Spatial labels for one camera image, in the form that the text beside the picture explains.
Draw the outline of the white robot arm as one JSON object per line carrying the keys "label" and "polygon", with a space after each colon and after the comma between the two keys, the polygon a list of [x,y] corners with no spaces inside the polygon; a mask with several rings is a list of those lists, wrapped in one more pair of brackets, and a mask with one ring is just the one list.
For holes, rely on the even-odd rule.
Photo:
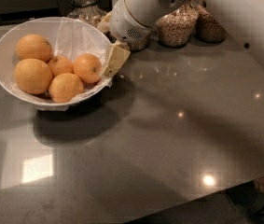
{"label": "white robot arm", "polygon": [[[145,38],[156,21],[187,0],[118,0],[108,29],[129,45]],[[192,0],[206,5],[215,20],[264,68],[264,0]]]}

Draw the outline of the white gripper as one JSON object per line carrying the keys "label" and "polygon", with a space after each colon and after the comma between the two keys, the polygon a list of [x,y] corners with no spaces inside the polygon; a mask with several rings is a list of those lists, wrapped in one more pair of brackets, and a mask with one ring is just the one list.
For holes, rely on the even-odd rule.
{"label": "white gripper", "polygon": [[125,0],[118,0],[113,9],[98,23],[97,29],[117,40],[106,51],[102,75],[113,77],[128,60],[131,51],[127,44],[146,39],[151,29],[140,24],[130,13]]}

